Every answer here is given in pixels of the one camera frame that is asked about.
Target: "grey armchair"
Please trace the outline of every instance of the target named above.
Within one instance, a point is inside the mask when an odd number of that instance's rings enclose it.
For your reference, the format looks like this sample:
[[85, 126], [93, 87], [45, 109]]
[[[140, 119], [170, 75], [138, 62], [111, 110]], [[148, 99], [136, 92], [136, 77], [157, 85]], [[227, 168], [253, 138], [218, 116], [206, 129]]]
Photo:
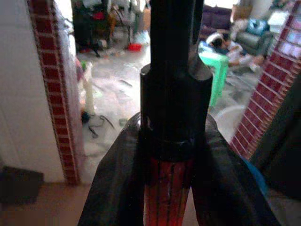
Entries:
[[249, 54], [265, 55], [273, 36], [266, 21], [250, 19], [247, 30], [237, 33], [235, 42], [239, 43]]

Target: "red brick wall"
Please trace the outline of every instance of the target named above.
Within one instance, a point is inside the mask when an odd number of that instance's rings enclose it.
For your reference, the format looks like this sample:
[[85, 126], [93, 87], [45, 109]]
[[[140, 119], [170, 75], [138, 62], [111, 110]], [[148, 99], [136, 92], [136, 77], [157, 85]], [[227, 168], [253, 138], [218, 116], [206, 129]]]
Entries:
[[301, 1], [297, 0], [251, 96], [230, 146], [249, 159], [301, 72]]
[[68, 49], [70, 37], [62, 29], [64, 18], [55, 0], [27, 3], [65, 181], [78, 184], [79, 159], [75, 155], [83, 153], [83, 143], [75, 56]]

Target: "blue cushion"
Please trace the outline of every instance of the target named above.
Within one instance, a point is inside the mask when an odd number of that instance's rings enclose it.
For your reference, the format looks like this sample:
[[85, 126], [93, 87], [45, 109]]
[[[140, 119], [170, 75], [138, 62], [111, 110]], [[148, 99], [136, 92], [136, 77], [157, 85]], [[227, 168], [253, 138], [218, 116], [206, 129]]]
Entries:
[[269, 25], [266, 20], [249, 19], [246, 32], [262, 36], [268, 30]]

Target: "person lying on floor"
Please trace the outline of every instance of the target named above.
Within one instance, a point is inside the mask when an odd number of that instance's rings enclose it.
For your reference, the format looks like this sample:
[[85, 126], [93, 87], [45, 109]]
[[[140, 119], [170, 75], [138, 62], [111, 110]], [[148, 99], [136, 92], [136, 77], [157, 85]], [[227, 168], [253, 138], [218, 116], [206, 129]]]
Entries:
[[229, 66], [246, 65], [255, 71], [262, 66], [265, 56], [253, 56], [248, 54], [238, 43], [230, 40], [228, 35], [222, 35], [218, 32], [210, 35], [206, 43], [213, 47], [216, 53], [226, 55], [229, 58]]

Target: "wall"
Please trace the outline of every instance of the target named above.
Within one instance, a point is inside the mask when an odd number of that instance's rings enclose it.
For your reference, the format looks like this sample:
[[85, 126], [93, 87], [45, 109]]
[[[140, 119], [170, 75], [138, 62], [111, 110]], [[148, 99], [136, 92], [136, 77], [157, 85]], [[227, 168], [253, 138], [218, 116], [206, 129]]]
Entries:
[[253, 0], [253, 10], [251, 16], [253, 18], [261, 18], [266, 14], [273, 0]]
[[0, 155], [5, 165], [64, 181], [24, 0], [0, 3]]

